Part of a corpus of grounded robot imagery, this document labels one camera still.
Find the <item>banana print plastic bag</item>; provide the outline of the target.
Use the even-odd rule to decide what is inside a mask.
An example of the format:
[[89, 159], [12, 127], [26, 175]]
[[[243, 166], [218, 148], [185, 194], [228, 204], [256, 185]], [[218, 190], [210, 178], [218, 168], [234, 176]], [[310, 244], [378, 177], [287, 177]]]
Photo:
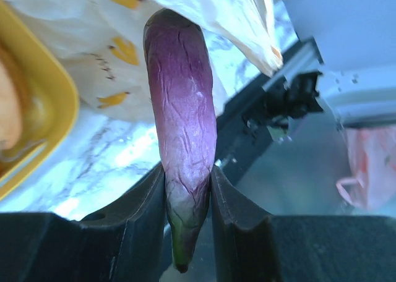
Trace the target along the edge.
[[220, 114], [229, 84], [200, 31], [265, 75], [281, 68], [273, 0], [4, 0], [73, 76], [81, 98], [129, 122]]

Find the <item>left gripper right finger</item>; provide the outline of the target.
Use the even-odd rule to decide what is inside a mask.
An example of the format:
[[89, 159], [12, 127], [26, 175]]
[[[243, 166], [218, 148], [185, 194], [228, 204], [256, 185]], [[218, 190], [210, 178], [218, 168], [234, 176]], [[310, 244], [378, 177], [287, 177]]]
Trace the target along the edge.
[[211, 173], [218, 281], [395, 281], [395, 219], [275, 216]]

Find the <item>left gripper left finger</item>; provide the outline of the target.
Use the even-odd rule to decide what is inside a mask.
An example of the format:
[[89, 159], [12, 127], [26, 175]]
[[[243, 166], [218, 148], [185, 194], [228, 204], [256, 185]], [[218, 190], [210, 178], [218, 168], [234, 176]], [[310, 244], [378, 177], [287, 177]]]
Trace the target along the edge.
[[54, 213], [1, 215], [2, 281], [158, 281], [164, 172], [80, 221]]

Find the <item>purple toy eggplant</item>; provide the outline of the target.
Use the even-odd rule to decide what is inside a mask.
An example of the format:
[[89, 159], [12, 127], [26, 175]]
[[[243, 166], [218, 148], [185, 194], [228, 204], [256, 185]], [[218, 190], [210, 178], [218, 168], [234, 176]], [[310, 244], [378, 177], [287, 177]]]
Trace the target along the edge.
[[157, 11], [145, 24], [144, 55], [173, 264], [184, 273], [209, 207], [217, 143], [212, 68], [201, 28], [170, 9]]

